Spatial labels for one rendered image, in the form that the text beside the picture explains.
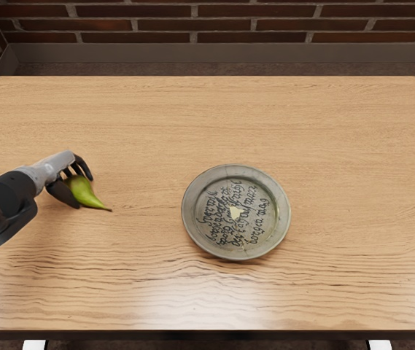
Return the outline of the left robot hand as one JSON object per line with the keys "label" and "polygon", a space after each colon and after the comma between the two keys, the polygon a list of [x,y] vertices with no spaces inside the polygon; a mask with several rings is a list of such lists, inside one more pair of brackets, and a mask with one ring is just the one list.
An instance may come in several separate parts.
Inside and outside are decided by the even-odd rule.
{"label": "left robot hand", "polygon": [[35,197],[43,189],[46,189],[52,197],[61,203],[65,203],[74,209],[79,209],[81,204],[71,193],[71,190],[64,183],[61,176],[61,174],[65,174],[66,178],[70,178],[72,169],[76,175],[93,181],[93,175],[87,163],[71,150],[56,153],[29,166],[20,166],[15,171],[25,174],[34,183]]}

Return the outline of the grey plate with script print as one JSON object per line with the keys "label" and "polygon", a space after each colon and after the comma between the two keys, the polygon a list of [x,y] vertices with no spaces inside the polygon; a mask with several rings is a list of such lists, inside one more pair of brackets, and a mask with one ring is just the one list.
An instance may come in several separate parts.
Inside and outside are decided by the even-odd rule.
{"label": "grey plate with script print", "polygon": [[187,187],[182,221],[205,252],[226,260],[262,257],[284,240],[291,205],[282,186],[266,172],[241,164],[215,166]]}

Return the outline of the green pear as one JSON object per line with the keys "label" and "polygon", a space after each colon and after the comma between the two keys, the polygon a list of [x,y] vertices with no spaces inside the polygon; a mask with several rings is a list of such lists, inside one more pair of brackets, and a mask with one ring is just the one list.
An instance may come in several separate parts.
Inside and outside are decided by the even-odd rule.
{"label": "green pear", "polygon": [[94,194],[90,181],[81,175],[73,175],[64,180],[72,195],[81,205],[112,212],[111,208],[105,206]]}

